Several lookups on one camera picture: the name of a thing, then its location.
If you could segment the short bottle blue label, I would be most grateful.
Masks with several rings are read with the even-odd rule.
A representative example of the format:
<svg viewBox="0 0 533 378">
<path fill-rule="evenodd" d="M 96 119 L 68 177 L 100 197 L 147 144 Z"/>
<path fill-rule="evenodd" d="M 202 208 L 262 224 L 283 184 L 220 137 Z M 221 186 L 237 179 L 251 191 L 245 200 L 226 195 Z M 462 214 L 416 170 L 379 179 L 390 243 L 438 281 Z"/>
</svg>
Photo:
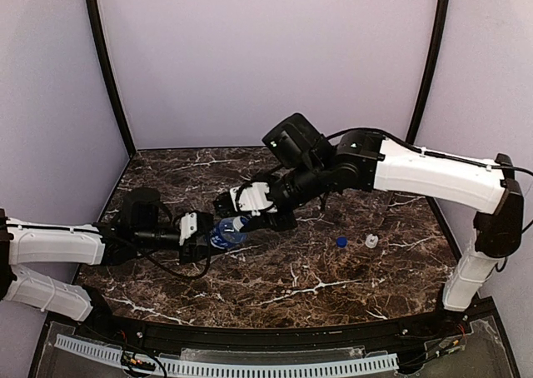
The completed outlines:
<svg viewBox="0 0 533 378">
<path fill-rule="evenodd" d="M 223 218 L 211 229 L 207 241 L 224 251 L 240 245 L 247 239 L 247 234 L 242 230 L 247 223 L 248 219 L 244 216 Z"/>
</svg>

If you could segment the blue bottle cap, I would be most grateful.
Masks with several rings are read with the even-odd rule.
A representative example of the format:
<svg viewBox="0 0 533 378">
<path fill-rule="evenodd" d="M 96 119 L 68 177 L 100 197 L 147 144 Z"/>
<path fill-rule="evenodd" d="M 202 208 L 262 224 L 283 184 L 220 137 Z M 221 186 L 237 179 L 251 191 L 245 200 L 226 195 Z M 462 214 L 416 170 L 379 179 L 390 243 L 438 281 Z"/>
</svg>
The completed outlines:
<svg viewBox="0 0 533 378">
<path fill-rule="evenodd" d="M 344 236 L 340 236 L 336 239 L 336 245 L 340 248 L 345 248 L 347 246 L 348 240 Z"/>
</svg>

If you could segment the white bottle cap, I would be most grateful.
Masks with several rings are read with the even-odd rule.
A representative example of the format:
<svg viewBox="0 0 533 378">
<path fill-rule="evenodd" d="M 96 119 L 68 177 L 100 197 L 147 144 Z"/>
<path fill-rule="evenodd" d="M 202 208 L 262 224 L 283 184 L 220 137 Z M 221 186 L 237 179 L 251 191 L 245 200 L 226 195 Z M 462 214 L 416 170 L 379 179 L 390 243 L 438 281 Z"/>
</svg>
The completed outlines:
<svg viewBox="0 0 533 378">
<path fill-rule="evenodd" d="M 365 239 L 365 245 L 368 248 L 375 248 L 377 246 L 377 243 L 379 241 L 379 237 L 374 234 L 369 234 Z"/>
</svg>

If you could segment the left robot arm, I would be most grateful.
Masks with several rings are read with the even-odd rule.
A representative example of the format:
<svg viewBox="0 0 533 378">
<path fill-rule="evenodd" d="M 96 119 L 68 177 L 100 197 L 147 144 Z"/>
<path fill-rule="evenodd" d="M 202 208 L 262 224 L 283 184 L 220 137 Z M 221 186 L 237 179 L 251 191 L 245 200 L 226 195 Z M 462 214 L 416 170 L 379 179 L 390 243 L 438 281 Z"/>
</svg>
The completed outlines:
<svg viewBox="0 0 533 378">
<path fill-rule="evenodd" d="M 191 276 L 153 258 L 157 251 L 177 251 L 181 263 L 209 261 L 212 248 L 202 241 L 210 231 L 210 213 L 174 216 L 158 190 L 128 192 L 108 222 L 80 226 L 37 224 L 1 215 L 1 298 L 50 311 L 74 321 L 108 311 L 98 291 L 74 286 L 28 268 L 30 263 L 63 262 L 117 266 L 138 257 L 184 281 Z"/>
</svg>

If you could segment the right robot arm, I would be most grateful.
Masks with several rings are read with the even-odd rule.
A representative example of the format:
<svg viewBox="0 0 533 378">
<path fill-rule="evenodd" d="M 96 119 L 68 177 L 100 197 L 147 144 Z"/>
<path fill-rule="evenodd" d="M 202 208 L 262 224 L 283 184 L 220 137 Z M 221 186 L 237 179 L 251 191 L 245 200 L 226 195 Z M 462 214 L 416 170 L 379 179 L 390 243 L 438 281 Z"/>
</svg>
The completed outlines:
<svg viewBox="0 0 533 378">
<path fill-rule="evenodd" d="M 505 154 L 475 159 L 416 147 L 375 128 L 336 133 L 339 142 L 300 113 L 281 121 L 262 139 L 281 166 L 230 191 L 240 214 L 258 220 L 246 228 L 273 228 L 279 217 L 314 198 L 346 189 L 403 191 L 476 210 L 471 243 L 444 285 L 442 306 L 463 312 L 496 264 L 518 250 L 526 230 L 525 199 L 515 178 L 520 169 Z"/>
</svg>

